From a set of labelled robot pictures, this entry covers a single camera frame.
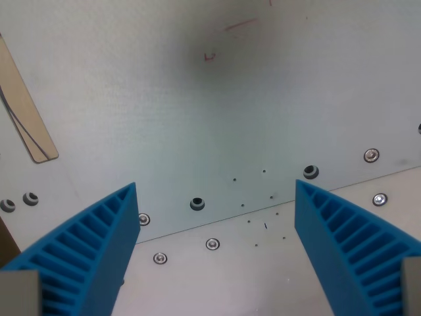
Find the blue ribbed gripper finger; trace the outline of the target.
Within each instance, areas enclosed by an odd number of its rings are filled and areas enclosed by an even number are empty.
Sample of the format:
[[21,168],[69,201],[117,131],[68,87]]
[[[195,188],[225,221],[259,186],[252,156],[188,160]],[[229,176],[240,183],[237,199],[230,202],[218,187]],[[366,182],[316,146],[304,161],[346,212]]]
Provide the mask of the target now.
[[141,227],[135,183],[33,243],[4,271],[37,271],[42,315],[111,315]]
[[401,262],[420,255],[420,241],[302,180],[294,227],[334,315],[403,314]]

